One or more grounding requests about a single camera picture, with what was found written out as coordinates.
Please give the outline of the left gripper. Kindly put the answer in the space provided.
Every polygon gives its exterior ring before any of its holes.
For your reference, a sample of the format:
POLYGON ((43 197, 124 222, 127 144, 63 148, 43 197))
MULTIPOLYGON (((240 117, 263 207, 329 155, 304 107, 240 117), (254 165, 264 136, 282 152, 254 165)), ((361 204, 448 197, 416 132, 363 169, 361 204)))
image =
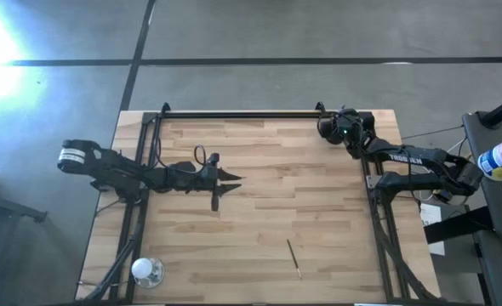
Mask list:
POLYGON ((222 195, 242 186, 241 184, 218 184, 218 180, 235 181, 242 179, 240 176, 218 168, 219 161, 220 154, 212 153, 207 160, 201 162, 202 168, 195 175, 195 182, 193 184, 193 189, 196 191, 211 192, 211 210, 213 212, 219 211, 220 197, 222 195))

